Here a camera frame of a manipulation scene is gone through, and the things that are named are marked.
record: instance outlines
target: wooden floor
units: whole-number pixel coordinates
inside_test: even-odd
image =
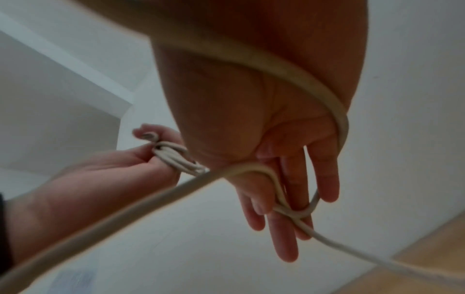
[[[465,212],[399,254],[396,260],[424,267],[463,272],[465,276]],[[423,281],[402,278],[385,270],[373,271],[333,294],[457,294]]]

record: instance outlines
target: fingernail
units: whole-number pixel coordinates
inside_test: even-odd
[[[255,210],[255,212],[262,216],[264,215],[263,213],[263,209],[260,207],[260,205],[258,203],[256,203],[255,201],[252,200],[252,206],[253,206],[253,210]]]

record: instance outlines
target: sleeve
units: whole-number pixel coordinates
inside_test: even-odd
[[[13,267],[5,218],[5,201],[0,193],[0,276]]]

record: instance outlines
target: hand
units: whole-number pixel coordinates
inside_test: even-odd
[[[367,38],[365,0],[148,0],[181,21],[269,50],[314,74],[349,108]],[[305,148],[321,198],[339,195],[337,130],[315,99],[274,77],[154,44],[169,106],[193,157],[211,169],[259,160],[272,167],[293,209],[309,203]],[[298,257],[290,220],[271,211],[275,192],[258,174],[229,179],[250,226],[263,214],[278,255]],[[311,218],[304,220],[309,225]]]
[[[178,132],[143,124],[133,134],[156,132],[183,144]],[[180,173],[152,154],[152,145],[97,154],[68,167],[36,190],[7,202],[15,263],[157,191],[175,186]]]

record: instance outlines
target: dark sleeve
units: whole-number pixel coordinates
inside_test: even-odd
[[[0,193],[0,276],[13,267],[5,219],[5,201]]]

